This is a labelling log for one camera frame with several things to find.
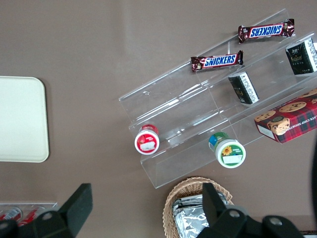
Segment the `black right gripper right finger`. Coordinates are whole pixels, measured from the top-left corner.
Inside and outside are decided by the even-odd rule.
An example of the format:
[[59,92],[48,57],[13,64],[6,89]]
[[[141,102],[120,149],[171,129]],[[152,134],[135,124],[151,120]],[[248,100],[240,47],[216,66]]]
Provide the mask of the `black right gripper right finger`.
[[211,183],[203,184],[203,211],[209,226],[199,238],[241,238],[247,216],[236,208],[227,208]]

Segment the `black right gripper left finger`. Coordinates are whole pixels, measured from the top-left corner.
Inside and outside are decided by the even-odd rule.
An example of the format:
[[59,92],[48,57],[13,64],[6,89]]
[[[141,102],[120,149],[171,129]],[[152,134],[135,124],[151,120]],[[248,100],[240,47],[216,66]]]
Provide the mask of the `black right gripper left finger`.
[[35,238],[74,238],[93,208],[92,185],[81,184],[57,210],[41,214],[32,224]]

